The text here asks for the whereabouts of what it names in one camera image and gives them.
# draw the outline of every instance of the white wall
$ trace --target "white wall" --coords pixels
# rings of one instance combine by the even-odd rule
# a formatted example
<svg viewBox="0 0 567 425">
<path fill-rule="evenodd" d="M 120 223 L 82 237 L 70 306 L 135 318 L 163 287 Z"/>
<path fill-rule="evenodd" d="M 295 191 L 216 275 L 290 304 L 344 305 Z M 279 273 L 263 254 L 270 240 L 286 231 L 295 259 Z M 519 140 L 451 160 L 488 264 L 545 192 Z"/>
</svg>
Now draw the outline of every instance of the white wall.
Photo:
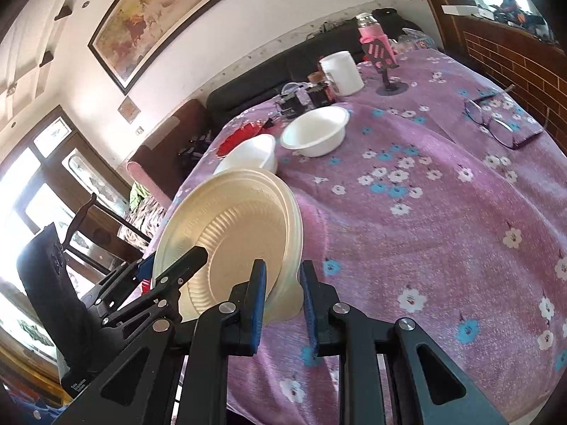
<svg viewBox="0 0 567 425">
<path fill-rule="evenodd" d="M 307 22 L 373 0 L 222 0 L 171 42 L 132 88 L 142 111 L 132 125 L 117 112 L 123 94 L 87 48 L 113 0 L 90 0 L 82 9 L 84 1 L 74 2 L 44 94 L 61 97 L 81 132 L 116 168 L 178 104 L 234 61 Z M 41 119 L 41 110 L 29 107 L 25 120 Z M 146 131 L 142 136 L 135 136 L 138 126 Z M 9 126 L 2 135 L 8 147 L 14 143 Z"/>
</svg>

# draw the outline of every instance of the brick wall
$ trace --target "brick wall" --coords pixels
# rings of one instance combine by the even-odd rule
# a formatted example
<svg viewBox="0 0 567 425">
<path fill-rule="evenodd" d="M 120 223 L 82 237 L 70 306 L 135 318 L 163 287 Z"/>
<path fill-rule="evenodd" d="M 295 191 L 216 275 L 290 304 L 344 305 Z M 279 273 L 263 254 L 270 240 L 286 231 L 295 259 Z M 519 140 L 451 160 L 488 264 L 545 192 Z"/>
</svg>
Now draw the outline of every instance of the brick wall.
<svg viewBox="0 0 567 425">
<path fill-rule="evenodd" d="M 464 32 L 468 53 L 480 69 L 501 87 L 515 84 L 510 95 L 541 124 L 549 113 L 547 131 L 567 154 L 567 82 L 533 58 Z M 541 45 L 541 49 L 551 49 Z"/>
</svg>

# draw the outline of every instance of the brown armchair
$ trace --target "brown armchair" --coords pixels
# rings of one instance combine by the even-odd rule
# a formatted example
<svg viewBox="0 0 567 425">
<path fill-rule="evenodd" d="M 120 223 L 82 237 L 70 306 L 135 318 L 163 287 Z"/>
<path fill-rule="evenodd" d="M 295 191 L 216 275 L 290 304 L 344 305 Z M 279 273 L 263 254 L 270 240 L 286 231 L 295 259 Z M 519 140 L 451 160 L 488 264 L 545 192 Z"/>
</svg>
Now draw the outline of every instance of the brown armchair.
<svg viewBox="0 0 567 425">
<path fill-rule="evenodd" d="M 210 119 L 205 107 L 190 100 L 166 119 L 138 148 L 126 166 L 131 177 L 167 208 L 185 180 L 178 153 L 206 132 Z"/>
</svg>

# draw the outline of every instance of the eyeglasses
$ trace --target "eyeglasses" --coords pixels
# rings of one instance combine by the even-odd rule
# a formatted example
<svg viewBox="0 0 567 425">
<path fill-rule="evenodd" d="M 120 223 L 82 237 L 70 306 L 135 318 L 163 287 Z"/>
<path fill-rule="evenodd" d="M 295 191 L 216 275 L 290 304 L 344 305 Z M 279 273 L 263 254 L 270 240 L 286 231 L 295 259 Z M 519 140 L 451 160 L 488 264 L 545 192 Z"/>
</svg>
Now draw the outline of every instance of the eyeglasses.
<svg viewBox="0 0 567 425">
<path fill-rule="evenodd" d="M 467 113 L 467 115 L 471 118 L 471 120 L 473 120 L 476 124 L 480 124 L 481 126 L 486 128 L 488 132 L 492 135 L 492 137 L 494 137 L 499 144 L 511 150 L 516 150 L 518 148 L 525 146 L 530 140 L 532 140 L 534 137 L 542 133 L 543 130 L 539 130 L 534 134 L 531 134 L 528 137 L 520 141 L 517 141 L 514 135 L 514 130 L 510 126 L 508 126 L 505 122 L 494 117 L 488 117 L 488 121 L 487 121 L 485 119 L 486 113 L 484 113 L 484 110 L 481 109 L 478 103 L 492 99 L 493 97 L 501 94 L 506 94 L 510 92 L 512 89 L 514 89 L 514 87 L 515 85 L 512 85 L 510 87 L 507 87 L 502 92 L 495 92 L 487 96 L 479 97 L 478 99 L 467 101 L 464 104 L 464 110 Z"/>
</svg>

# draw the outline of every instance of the round black base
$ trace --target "round black base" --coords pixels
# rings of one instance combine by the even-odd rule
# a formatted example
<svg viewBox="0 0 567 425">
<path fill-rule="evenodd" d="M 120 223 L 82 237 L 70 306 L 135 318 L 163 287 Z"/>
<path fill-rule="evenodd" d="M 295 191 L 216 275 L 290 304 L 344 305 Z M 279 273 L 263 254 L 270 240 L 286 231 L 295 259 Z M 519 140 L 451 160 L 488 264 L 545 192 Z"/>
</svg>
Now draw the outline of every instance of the round black base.
<svg viewBox="0 0 567 425">
<path fill-rule="evenodd" d="M 376 94 L 378 96 L 397 96 L 398 94 L 405 93 L 409 89 L 408 84 L 402 83 L 401 81 L 392 84 L 397 86 L 395 90 L 388 91 L 386 89 L 386 85 L 382 85 L 378 89 L 376 89 Z"/>
</svg>

